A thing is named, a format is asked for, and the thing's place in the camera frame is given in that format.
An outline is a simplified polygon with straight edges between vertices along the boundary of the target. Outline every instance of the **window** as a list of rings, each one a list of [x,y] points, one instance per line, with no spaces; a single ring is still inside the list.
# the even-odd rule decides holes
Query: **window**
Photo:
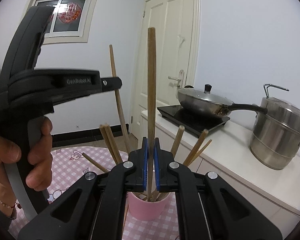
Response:
[[[26,6],[54,6],[44,44],[88,42],[90,24],[97,0],[30,0]]]

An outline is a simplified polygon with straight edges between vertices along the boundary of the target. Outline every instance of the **white countertop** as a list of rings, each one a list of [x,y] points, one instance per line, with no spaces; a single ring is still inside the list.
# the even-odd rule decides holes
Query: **white countertop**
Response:
[[[147,111],[141,115],[147,119]],[[178,126],[157,111],[156,127],[173,138]],[[300,157],[295,156],[282,170],[273,170],[258,161],[249,149],[252,131],[228,121],[209,133],[211,144],[201,157],[264,197],[300,216]],[[192,149],[198,138],[184,132],[182,144]]]

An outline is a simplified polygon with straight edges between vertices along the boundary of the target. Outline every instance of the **stainless steel pot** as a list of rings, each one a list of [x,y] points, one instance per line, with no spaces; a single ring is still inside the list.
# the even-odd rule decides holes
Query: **stainless steel pot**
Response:
[[[268,88],[286,88],[265,84],[266,97],[261,106],[267,114],[258,113],[250,140],[250,149],[264,165],[281,170],[289,164],[300,147],[300,109],[289,102],[269,97]]]
[[[195,114],[223,118],[234,110],[250,110],[267,113],[267,109],[257,105],[234,104],[231,100],[211,93],[211,85],[205,85],[204,91],[188,86],[178,89],[181,106]]]

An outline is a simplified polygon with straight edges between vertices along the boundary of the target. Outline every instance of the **floor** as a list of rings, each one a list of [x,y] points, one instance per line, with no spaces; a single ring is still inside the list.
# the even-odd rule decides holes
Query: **floor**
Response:
[[[138,149],[138,139],[132,134],[128,134],[129,141],[130,141],[130,147],[131,150],[137,150]],[[114,138],[117,147],[119,151],[127,152],[126,146],[124,144],[123,136],[118,136]],[[81,143],[81,144],[75,144],[75,145],[69,145],[69,146],[63,146],[63,147],[56,147],[53,148],[52,150],[57,150],[61,148],[68,148],[68,147],[77,147],[77,146],[94,146],[94,147],[104,147],[107,148],[105,140],[100,140],[100,141],[94,141],[94,142],[87,142],[87,143]]]

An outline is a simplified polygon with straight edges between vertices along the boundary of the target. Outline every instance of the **wall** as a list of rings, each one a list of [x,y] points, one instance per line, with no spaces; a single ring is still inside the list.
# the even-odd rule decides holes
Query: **wall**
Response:
[[[0,67],[18,27],[27,0],[2,0],[0,3]],[[117,75],[126,122],[129,121],[134,55],[142,20],[143,0],[97,0],[88,43],[42,46],[37,68],[82,68],[100,70],[111,76],[109,44],[114,46]],[[120,124],[113,92],[93,95],[55,106],[49,115],[53,133],[94,129],[108,122]]]
[[[300,2],[298,0],[201,0],[200,47],[194,86],[235,103],[260,104],[270,96],[300,108]],[[231,120],[252,129],[255,113],[234,111]]]

